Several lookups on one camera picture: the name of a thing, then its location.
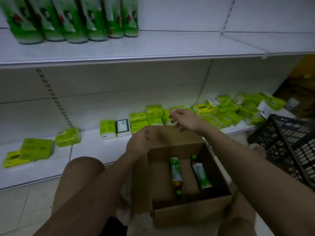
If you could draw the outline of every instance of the tiled floor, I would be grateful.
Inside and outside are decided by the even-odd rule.
[[[232,135],[236,141],[246,145],[246,135]],[[228,182],[229,175],[218,159],[216,162],[223,171]],[[0,192],[0,235],[1,236],[31,236],[50,217],[53,198],[60,178],[54,178],[30,185],[20,186]],[[121,195],[129,202],[131,200],[132,173],[128,175]],[[128,236],[133,235],[207,235],[217,234],[219,222],[211,222],[202,226],[185,226],[155,230],[150,215],[134,215],[128,225]],[[256,232],[258,236],[272,236],[272,232],[257,216]]]

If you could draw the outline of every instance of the black plastic crate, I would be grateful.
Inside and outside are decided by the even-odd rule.
[[[315,124],[270,115],[248,139],[266,150],[267,160],[315,189]]]

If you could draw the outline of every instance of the cardboard box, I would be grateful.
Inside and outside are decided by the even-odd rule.
[[[287,101],[285,108],[297,117],[315,116],[315,79],[287,80],[274,96]]]
[[[151,212],[156,228],[207,221],[221,215],[232,195],[209,148],[195,133],[173,126],[149,126],[152,148],[133,170],[131,206],[136,213]],[[213,185],[209,194],[199,190],[190,165],[197,155]],[[183,195],[175,197],[168,160],[178,157],[184,181]]]

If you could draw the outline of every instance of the plastic tea bottle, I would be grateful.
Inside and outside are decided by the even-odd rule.
[[[20,44],[41,43],[45,39],[24,0],[0,0],[0,10],[10,26],[10,31]]]
[[[120,0],[104,0],[104,6],[108,36],[112,38],[123,37],[124,32]]]
[[[67,41],[69,43],[87,42],[86,28],[80,12],[81,4],[76,0],[53,0],[53,3],[65,28]]]
[[[136,37],[139,35],[138,0],[122,0],[124,35]]]
[[[107,39],[101,0],[81,0],[88,37],[93,41]]]
[[[201,191],[212,188],[212,185],[203,169],[202,163],[198,162],[197,156],[193,155],[191,157],[191,166],[195,172],[195,176],[198,181],[198,185]]]
[[[41,23],[45,38],[50,41],[65,40],[64,28],[52,0],[29,0]]]
[[[181,175],[181,167],[179,164],[179,159],[177,157],[172,157],[169,160],[169,168],[171,171],[171,180],[174,187],[176,195],[182,194],[183,189],[183,177]]]

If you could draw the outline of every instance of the yellow wall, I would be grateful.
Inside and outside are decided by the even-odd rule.
[[[298,78],[306,74],[315,76],[315,54],[305,56],[301,63],[292,70],[289,78]]]

